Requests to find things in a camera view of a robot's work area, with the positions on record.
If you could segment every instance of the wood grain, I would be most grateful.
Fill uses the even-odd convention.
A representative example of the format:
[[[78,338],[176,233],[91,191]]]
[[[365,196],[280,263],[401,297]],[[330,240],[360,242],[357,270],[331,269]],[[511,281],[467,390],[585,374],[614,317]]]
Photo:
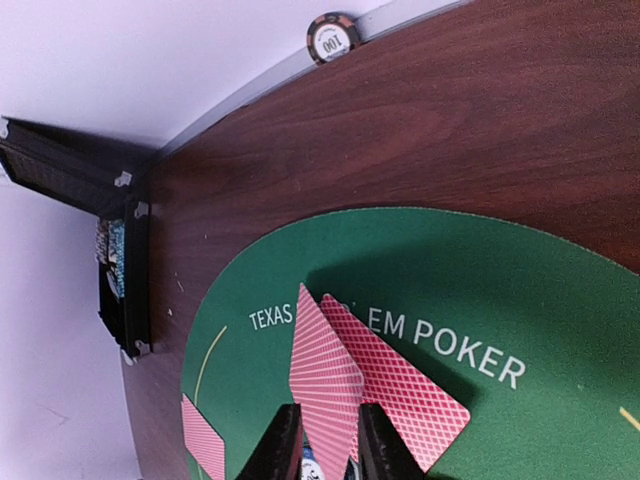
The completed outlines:
[[[371,205],[473,212],[639,272],[639,27],[633,1],[480,0],[323,66],[160,166],[156,354],[124,369],[145,480],[188,478],[180,376],[207,289],[291,221]]]

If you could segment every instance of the poker chip with number 100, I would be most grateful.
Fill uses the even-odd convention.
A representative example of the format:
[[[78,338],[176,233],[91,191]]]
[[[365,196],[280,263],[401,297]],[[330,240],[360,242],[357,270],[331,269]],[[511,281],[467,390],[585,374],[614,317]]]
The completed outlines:
[[[349,53],[361,43],[353,21],[342,13],[326,13],[316,18],[307,31],[307,47],[318,64]]]

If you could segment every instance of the green felt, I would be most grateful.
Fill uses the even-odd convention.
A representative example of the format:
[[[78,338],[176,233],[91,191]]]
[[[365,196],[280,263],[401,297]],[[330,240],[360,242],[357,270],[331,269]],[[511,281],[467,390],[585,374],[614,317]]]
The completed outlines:
[[[203,371],[197,407],[225,440],[228,479],[277,408],[292,402],[295,322],[283,314],[260,328],[250,315],[288,304],[295,318],[300,282],[316,299],[332,294],[366,324],[370,314],[380,318],[372,324],[380,336],[471,411],[470,425],[430,473],[459,480],[640,478],[640,432],[619,411],[640,418],[640,277],[507,222],[379,208],[321,215],[267,235],[205,297],[182,389],[193,401],[205,355],[227,326]],[[391,331],[400,315],[402,336]],[[429,322],[433,334],[414,343],[419,320],[420,331],[428,333]],[[435,337],[444,328],[438,353]],[[456,348],[447,354],[450,332]],[[469,355],[458,359],[465,337],[467,346],[482,342],[473,351],[475,368]],[[497,365],[484,365],[493,378],[479,370],[488,346],[502,352],[490,354]],[[509,358],[526,371],[500,381]],[[512,362],[507,370],[514,369]],[[190,468],[200,479],[192,459]]]

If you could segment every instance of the yellow line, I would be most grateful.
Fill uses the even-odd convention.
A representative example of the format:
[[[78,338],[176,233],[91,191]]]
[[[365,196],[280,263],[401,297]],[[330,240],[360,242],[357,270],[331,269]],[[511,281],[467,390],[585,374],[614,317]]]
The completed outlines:
[[[220,330],[220,333],[218,334],[218,336],[213,340],[213,343],[209,347],[207,354],[204,356],[202,367],[200,367],[200,374],[198,375],[198,381],[196,382],[196,392],[193,395],[193,405],[195,407],[198,406],[198,394],[200,393],[200,384],[202,383],[202,375],[204,374],[204,369],[206,368],[207,363],[209,362],[209,357],[211,356],[211,352],[213,352],[213,349],[216,348],[216,345],[218,344],[218,342],[222,338],[222,335],[224,335],[224,332],[226,331],[227,331],[227,326],[225,325],[222,328],[222,330]]]
[[[622,407],[620,407],[620,415],[629,420],[629,423],[636,427],[638,431],[640,431],[640,422],[633,418],[633,416]]]

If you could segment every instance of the playing card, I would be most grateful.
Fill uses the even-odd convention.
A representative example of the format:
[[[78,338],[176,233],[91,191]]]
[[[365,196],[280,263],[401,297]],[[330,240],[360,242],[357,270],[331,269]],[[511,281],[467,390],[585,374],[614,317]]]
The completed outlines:
[[[358,430],[364,379],[307,289],[300,286],[291,392],[326,480],[342,480]]]
[[[469,411],[372,333],[335,298],[320,305],[365,378],[363,402],[378,403],[423,471],[469,423]],[[352,455],[357,458],[357,435]]]
[[[202,470],[212,480],[225,480],[224,440],[186,395],[182,395],[182,423],[184,443]]]

